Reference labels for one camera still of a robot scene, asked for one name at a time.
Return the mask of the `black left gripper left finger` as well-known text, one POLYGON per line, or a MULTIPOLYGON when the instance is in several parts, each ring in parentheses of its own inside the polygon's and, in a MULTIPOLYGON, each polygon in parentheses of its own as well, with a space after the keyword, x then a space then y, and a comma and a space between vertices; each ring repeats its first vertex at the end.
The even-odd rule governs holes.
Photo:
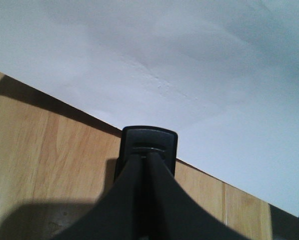
POLYGON ((142 183, 142 159, 129 157, 110 191, 80 220, 54 240, 136 240, 137 200, 142 183))

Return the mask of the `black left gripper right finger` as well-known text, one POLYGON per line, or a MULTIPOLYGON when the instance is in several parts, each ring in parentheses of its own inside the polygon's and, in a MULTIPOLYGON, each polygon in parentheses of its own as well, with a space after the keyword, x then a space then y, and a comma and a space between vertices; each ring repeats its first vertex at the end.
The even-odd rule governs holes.
POLYGON ((145 159, 153 240, 244 240, 200 207, 176 182, 158 153, 145 159))

